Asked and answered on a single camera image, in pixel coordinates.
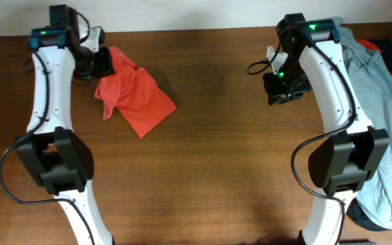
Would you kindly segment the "orange red printed t-shirt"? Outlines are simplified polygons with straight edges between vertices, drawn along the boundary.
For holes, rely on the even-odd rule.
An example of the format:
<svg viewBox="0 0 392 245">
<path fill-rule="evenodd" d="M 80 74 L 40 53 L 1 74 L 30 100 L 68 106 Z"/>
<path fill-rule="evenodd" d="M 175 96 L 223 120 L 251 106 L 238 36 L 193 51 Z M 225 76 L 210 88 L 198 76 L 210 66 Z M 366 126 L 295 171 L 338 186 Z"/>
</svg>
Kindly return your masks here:
<svg viewBox="0 0 392 245">
<path fill-rule="evenodd" d="M 142 139 L 176 111 L 175 103 L 158 87 L 157 81 L 116 46 L 110 47 L 114 74 L 100 79 L 95 98 L 103 102 L 103 119 L 115 110 Z"/>
</svg>

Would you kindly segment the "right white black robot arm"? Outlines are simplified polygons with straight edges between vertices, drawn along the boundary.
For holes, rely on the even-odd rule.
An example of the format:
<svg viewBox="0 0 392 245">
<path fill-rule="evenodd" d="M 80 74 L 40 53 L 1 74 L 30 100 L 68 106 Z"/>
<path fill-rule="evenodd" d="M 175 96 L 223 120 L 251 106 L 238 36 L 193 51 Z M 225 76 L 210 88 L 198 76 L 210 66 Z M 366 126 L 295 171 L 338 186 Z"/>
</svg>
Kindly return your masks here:
<svg viewBox="0 0 392 245">
<path fill-rule="evenodd" d="M 389 146 L 385 129 L 375 129 L 351 85 L 340 34 L 331 19 L 307 21 L 301 13 L 287 14 L 277 24 L 277 48 L 267 49 L 263 75 L 270 105 L 286 103 L 313 92 L 324 133 L 301 143 L 322 143 L 308 157 L 315 190 L 299 185 L 314 201 L 310 218 L 299 232 L 299 244 L 340 244 L 346 211 L 364 184 L 371 180 Z"/>
</svg>

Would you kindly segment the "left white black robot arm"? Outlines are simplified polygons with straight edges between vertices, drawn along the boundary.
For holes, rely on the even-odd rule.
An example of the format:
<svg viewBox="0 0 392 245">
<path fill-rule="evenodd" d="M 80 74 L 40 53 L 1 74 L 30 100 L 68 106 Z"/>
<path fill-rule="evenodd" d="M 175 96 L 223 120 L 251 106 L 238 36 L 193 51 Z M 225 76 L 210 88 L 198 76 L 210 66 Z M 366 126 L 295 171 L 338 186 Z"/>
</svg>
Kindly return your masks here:
<svg viewBox="0 0 392 245">
<path fill-rule="evenodd" d="M 72 80 L 91 82 L 114 73 L 105 32 L 68 5 L 51 5 L 49 14 L 50 24 L 28 38 L 33 111 L 14 149 L 36 185 L 60 203 L 79 244 L 114 244 L 93 195 L 93 155 L 71 121 Z"/>
</svg>

